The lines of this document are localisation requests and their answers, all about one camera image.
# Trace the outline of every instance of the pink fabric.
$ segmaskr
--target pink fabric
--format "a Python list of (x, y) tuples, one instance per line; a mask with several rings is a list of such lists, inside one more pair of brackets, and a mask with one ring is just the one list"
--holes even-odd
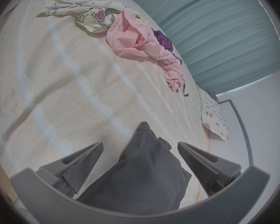
[(124, 9), (118, 15), (107, 32), (107, 40), (118, 56), (139, 60), (152, 57), (159, 61), (173, 91), (179, 92), (186, 81), (180, 61), (159, 44), (148, 21), (137, 19), (131, 11)]

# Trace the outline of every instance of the mattress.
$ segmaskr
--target mattress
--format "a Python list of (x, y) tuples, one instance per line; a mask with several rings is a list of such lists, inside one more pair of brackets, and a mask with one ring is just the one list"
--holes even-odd
[[(118, 162), (146, 121), (192, 174), (181, 207), (205, 199), (177, 151), (179, 141), (209, 150), (198, 89), (187, 67), (189, 96), (184, 97), (171, 91), (155, 60), (116, 56), (105, 34), (85, 33), (72, 16), (36, 18), (51, 1), (22, 0), (0, 31), (0, 164), (7, 176), (103, 142), (82, 193)], [(124, 3), (161, 30), (133, 1), (111, 1)], [(173, 53), (180, 57), (175, 48)]]

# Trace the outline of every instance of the teal curtain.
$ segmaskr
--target teal curtain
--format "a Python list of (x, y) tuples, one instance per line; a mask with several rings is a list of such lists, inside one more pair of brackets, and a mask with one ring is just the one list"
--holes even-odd
[(258, 0), (133, 0), (163, 29), (195, 82), (216, 94), (280, 69), (280, 40)]

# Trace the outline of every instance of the beige bed sheet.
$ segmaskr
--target beige bed sheet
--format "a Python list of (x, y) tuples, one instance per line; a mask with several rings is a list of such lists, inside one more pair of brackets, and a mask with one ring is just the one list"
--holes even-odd
[[(51, 1), (23, 0), (0, 32), (0, 164), (8, 177), (104, 142), (81, 193), (118, 161), (142, 121), (171, 144), (192, 173), (177, 142), (208, 151), (209, 141), (187, 67), (189, 96), (184, 97), (170, 90), (153, 59), (116, 56), (105, 34), (86, 34), (71, 16), (36, 18)], [(112, 1), (126, 4), (160, 30), (133, 1)], [(193, 174), (181, 207), (206, 197)]]

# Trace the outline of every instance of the curtain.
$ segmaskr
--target curtain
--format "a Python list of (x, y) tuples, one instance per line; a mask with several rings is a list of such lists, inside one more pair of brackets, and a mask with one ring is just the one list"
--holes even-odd
[(280, 69), (280, 40), (258, 0), (133, 0), (162, 28), (195, 82), (223, 93)]

